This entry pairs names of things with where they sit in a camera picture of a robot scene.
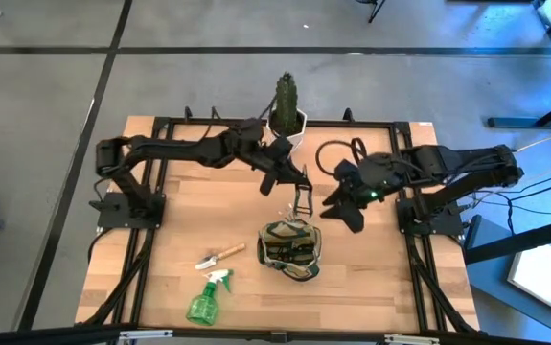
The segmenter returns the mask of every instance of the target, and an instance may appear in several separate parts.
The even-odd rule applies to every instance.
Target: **wooden table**
[[[152,124],[152,117],[129,117],[124,135],[149,136]],[[214,127],[210,135],[223,129]],[[411,129],[415,145],[436,143],[431,123],[414,123]],[[175,126],[173,138],[195,140],[204,130],[205,126]],[[357,136],[364,140],[369,152],[391,150],[387,130],[308,127],[303,145],[293,153],[297,167],[307,164],[316,215],[324,208],[322,200],[336,187],[334,179],[315,165],[317,147],[328,139],[350,141]],[[352,160],[350,150],[332,146],[323,151],[322,162],[328,170],[342,158]],[[216,266],[232,268],[235,274],[231,293],[223,287],[218,289],[220,313],[214,329],[418,331],[404,237],[395,214],[396,195],[369,205],[363,212],[364,231],[359,234],[353,234],[342,221],[314,217],[312,221],[323,236],[321,271],[316,278],[297,283],[259,264],[255,249],[258,230],[280,219],[278,212],[285,211],[293,201],[292,186],[275,186],[270,196],[262,196],[259,185],[264,174],[252,172],[239,161],[221,170],[195,162],[169,164],[164,187],[167,205],[151,256],[142,326],[199,327],[185,318],[191,299],[206,283],[204,272],[196,271],[194,265],[210,251],[245,242],[247,250]],[[157,168],[156,162],[152,181]],[[142,165],[137,166],[135,176],[139,177],[142,169]],[[117,284],[128,233],[124,229],[113,230],[96,245],[77,321],[91,316]],[[446,237],[431,239],[441,288],[467,322],[478,327],[461,248]],[[133,289],[127,295],[124,320],[129,319]],[[426,287],[424,298],[429,326],[435,328]]]

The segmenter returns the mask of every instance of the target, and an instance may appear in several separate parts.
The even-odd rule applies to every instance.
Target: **green spray bottle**
[[[202,294],[199,294],[192,300],[190,309],[186,314],[186,318],[190,322],[194,322],[201,326],[213,326],[218,316],[218,302],[214,297],[218,282],[222,282],[226,290],[230,292],[230,276],[233,275],[232,269],[219,269],[211,273],[205,274],[209,280]]]

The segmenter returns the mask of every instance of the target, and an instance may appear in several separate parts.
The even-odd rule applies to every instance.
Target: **camouflage bag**
[[[273,222],[259,232],[258,261],[297,282],[317,276],[321,250],[320,229],[300,219]]]

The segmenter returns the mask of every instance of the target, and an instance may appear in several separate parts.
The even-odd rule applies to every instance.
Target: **concrete floor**
[[[122,5],[0,0],[0,45],[108,46]],[[389,1],[370,26],[369,12],[351,0],[142,0],[132,5],[121,44],[551,47],[530,5]],[[0,231],[0,331],[13,327],[103,61],[103,55],[0,55],[0,217],[7,223]],[[359,120],[430,121],[440,143],[459,149],[520,147],[551,133],[483,125],[490,116],[539,116],[551,109],[551,56],[117,56],[36,328],[74,320],[98,216],[87,204],[95,198],[96,142],[121,133],[127,115],[181,116],[184,105],[196,116],[207,115],[211,105],[223,116],[256,115],[285,70],[297,79],[300,106],[314,119],[338,119],[349,106]],[[549,170],[551,142],[518,160],[527,176]],[[520,206],[551,211],[551,192],[523,201]],[[505,225],[506,209],[476,210]],[[550,222],[515,211],[517,231]],[[475,298],[484,331],[549,340],[547,329],[519,312],[481,292]]]

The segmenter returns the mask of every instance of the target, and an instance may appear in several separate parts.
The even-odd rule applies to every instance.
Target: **robotic arm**
[[[112,179],[122,194],[109,193],[102,201],[90,204],[101,211],[101,227],[158,227],[162,218],[164,196],[153,194],[149,186],[140,184],[130,172],[146,159],[196,161],[204,167],[223,168],[235,159],[252,170],[265,173],[260,192],[268,196],[273,185],[294,184],[311,190],[304,172],[289,159],[292,144],[277,138],[269,146],[261,143],[263,125],[258,119],[243,120],[221,134],[198,141],[152,139],[145,136],[117,137],[97,145],[96,173]]]
[[[451,150],[444,146],[419,146],[402,150],[401,157],[373,153],[353,163],[343,160],[334,170],[338,188],[323,204],[331,206],[320,216],[342,219],[355,233],[362,231],[360,209],[405,187],[445,185],[436,193],[420,193],[397,200],[402,232],[448,234],[462,232],[461,212],[455,201],[481,188],[509,187],[524,175],[506,146],[489,149]]]

